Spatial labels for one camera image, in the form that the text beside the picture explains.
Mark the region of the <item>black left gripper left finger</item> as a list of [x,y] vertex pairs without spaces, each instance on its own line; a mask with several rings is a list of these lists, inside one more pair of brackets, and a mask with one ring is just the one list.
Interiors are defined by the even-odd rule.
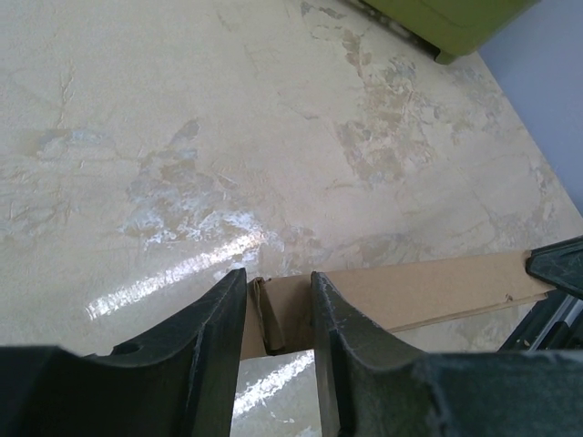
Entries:
[[227,436],[247,300],[244,269],[107,356],[1,350],[4,436]]

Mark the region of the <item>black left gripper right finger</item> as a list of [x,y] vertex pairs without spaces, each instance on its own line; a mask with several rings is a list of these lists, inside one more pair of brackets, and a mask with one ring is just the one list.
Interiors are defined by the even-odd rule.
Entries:
[[311,276],[326,436],[579,436],[580,351],[428,353]]

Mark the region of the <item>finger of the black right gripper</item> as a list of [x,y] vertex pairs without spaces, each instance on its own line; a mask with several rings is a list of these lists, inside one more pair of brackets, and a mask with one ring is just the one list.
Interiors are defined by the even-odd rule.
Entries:
[[583,238],[578,236],[531,251],[527,274],[569,295],[582,299]]

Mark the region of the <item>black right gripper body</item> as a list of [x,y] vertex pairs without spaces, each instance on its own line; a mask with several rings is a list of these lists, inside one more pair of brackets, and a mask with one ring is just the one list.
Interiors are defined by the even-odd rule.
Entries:
[[582,350],[582,299],[552,290],[538,301],[499,351]]

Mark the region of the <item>brown cardboard box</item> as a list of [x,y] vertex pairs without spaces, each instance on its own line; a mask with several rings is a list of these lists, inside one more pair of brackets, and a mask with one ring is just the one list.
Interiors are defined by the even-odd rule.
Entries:
[[[331,271],[342,297],[390,332],[542,300],[551,286],[526,272],[526,251]],[[312,348],[311,277],[256,278],[248,287],[240,356]]]

